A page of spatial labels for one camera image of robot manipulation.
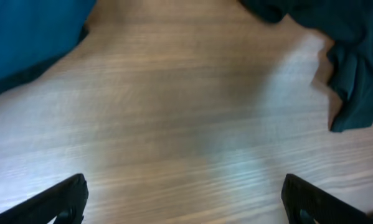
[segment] fabric fold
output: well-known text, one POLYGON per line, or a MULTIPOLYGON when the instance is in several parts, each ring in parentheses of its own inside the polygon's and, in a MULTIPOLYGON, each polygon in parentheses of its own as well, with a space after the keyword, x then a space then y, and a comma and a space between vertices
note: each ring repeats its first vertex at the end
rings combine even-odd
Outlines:
POLYGON ((330 130, 342 132, 372 126, 373 0, 240 1, 249 11, 268 22, 279 22, 272 12, 263 10, 268 3, 271 7, 286 9, 285 12, 297 23, 319 29, 335 40, 327 54, 334 65, 328 85, 343 104, 330 130))

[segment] wooden table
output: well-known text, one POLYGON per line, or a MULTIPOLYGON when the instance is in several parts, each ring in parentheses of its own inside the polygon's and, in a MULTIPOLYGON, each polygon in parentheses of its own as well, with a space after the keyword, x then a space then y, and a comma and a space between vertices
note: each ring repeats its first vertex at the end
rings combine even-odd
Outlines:
POLYGON ((286 173, 373 209, 373 127, 334 134, 324 35, 231 0, 99 0, 0 96, 0 212, 82 172, 84 223, 287 223, 286 173))

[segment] teal shirt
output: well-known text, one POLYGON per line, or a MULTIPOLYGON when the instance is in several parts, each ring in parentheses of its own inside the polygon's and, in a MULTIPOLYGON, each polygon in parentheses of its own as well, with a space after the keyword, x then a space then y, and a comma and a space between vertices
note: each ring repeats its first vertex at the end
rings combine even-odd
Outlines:
POLYGON ((329 86, 343 101, 331 131, 373 124, 373 0, 240 0, 267 22, 289 14, 335 40, 327 56, 334 65, 329 86))
POLYGON ((0 0, 0 94, 41 76, 87 34, 95 0, 0 0))

